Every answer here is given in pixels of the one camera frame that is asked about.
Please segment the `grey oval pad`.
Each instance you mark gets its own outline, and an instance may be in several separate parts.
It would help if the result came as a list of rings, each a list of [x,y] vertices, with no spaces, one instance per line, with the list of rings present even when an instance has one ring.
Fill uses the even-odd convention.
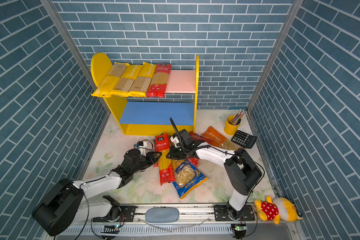
[[[172,207],[151,208],[147,210],[145,219],[151,224],[174,223],[179,219],[179,210]]]

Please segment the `yellow spaghetti bag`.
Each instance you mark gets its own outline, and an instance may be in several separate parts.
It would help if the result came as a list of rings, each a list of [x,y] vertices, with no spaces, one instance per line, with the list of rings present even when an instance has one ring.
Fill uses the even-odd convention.
[[[111,90],[111,95],[128,97],[128,93],[142,67],[142,65],[128,65],[115,87]]]
[[[129,97],[145,98],[154,76],[156,65],[143,63],[135,82],[128,92]]]
[[[109,72],[101,81],[97,89],[92,93],[93,97],[110,98],[111,90],[115,87],[129,64],[114,63]]]

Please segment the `yellow shelf pink blue boards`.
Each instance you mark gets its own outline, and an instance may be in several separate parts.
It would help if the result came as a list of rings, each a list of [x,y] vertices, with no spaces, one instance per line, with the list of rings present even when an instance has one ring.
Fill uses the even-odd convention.
[[[91,61],[91,73],[98,87],[114,63],[104,53],[96,53]],[[199,59],[196,58],[195,70],[172,70],[166,87],[165,98],[171,93],[198,94]],[[128,97],[112,95],[103,98],[110,112],[116,119],[124,135],[159,136],[173,135],[175,130],[170,122],[173,119],[179,130],[195,131],[197,118],[197,98],[182,100],[180,103],[160,102],[156,98]]]

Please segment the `yellow pen cup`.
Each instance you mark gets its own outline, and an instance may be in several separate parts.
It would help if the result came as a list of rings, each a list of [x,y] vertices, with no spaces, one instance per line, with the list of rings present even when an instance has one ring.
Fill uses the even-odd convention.
[[[241,124],[241,120],[238,120],[238,123],[236,125],[232,125],[231,121],[233,120],[233,118],[234,116],[229,116],[225,122],[224,132],[229,136],[233,136]]]

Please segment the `yellow plush toy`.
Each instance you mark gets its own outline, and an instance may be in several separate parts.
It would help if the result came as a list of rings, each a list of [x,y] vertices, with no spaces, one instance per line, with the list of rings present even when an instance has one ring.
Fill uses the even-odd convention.
[[[262,221],[274,221],[276,225],[280,220],[294,222],[302,220],[303,215],[297,210],[295,204],[285,198],[271,199],[266,197],[266,201],[255,200],[256,211],[258,217]]]

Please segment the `blue macaroni bag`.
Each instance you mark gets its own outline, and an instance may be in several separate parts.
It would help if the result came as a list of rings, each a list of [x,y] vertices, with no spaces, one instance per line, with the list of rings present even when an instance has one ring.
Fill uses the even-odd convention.
[[[191,190],[206,182],[208,178],[188,160],[171,160],[175,181],[173,185],[180,199],[183,199]]]

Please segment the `coloured pens in cup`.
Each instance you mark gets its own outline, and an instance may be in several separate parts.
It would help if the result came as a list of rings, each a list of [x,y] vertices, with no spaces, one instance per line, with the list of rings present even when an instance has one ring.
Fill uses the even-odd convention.
[[[233,116],[230,124],[231,124],[231,125],[234,125],[234,126],[235,126],[235,125],[238,125],[239,122],[240,122],[240,120],[241,120],[241,118],[243,117],[244,113],[245,113],[244,110],[239,110],[239,111]]]

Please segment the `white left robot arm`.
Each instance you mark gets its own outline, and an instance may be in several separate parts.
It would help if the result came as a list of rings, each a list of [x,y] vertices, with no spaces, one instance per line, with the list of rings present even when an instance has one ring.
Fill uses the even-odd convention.
[[[122,221],[119,202],[105,192],[127,185],[135,173],[153,166],[161,155],[160,152],[142,154],[138,149],[131,149],[124,155],[124,161],[106,175],[73,182],[62,179],[34,208],[32,217],[50,236],[62,233],[72,223],[92,218]],[[103,194],[102,198],[89,202],[99,194]]]

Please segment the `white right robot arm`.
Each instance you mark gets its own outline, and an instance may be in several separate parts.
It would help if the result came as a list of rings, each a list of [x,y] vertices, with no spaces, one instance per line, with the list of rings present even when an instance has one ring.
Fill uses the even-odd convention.
[[[167,155],[172,160],[197,158],[207,160],[225,168],[234,192],[227,203],[229,216],[233,220],[243,217],[248,197],[264,177],[264,168],[252,160],[246,150],[229,151],[209,145],[202,140],[194,140],[187,130],[179,131],[170,118],[175,130],[171,137],[174,146]]]

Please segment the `orange pasta bag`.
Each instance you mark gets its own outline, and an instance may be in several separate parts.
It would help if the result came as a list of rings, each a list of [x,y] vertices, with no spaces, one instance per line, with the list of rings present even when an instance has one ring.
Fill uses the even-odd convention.
[[[209,141],[211,142],[210,145],[217,147],[217,148],[221,148],[221,149],[225,149],[225,150],[232,150],[232,151],[237,151],[238,149],[241,148],[239,145],[233,143],[232,141],[227,139],[225,136],[220,134],[212,126],[210,126],[202,134],[202,136],[209,139]]]

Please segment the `red spaghetti bag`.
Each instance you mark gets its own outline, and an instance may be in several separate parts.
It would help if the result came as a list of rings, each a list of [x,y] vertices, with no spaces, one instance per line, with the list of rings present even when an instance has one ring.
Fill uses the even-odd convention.
[[[157,152],[160,152],[162,154],[158,160],[158,167],[160,174],[160,183],[161,185],[163,185],[164,183],[170,183],[176,180],[171,165],[171,160],[167,158],[167,154],[170,151],[168,134],[165,133],[157,136],[155,137],[155,140],[156,150]]]
[[[157,64],[147,97],[164,98],[172,65]]]

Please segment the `red fusilli bag right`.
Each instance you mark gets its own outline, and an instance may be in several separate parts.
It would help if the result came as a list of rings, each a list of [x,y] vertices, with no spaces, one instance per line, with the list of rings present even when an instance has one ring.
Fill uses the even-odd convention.
[[[191,137],[192,137],[195,141],[197,141],[197,140],[202,140],[202,141],[208,143],[209,145],[212,144],[212,139],[209,139],[209,138],[204,137],[204,136],[199,135],[199,134],[195,134],[194,132],[190,132],[190,135],[191,135]],[[194,165],[195,167],[198,167],[198,166],[199,166],[199,159],[197,159],[197,158],[191,158],[191,159],[188,159],[188,161],[189,161],[192,165]]]

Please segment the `black calculator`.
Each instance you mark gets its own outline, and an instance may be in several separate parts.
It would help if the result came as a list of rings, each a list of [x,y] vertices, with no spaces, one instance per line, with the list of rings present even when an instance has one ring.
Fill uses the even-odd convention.
[[[251,149],[255,145],[257,138],[256,136],[237,130],[231,141],[244,149]]]

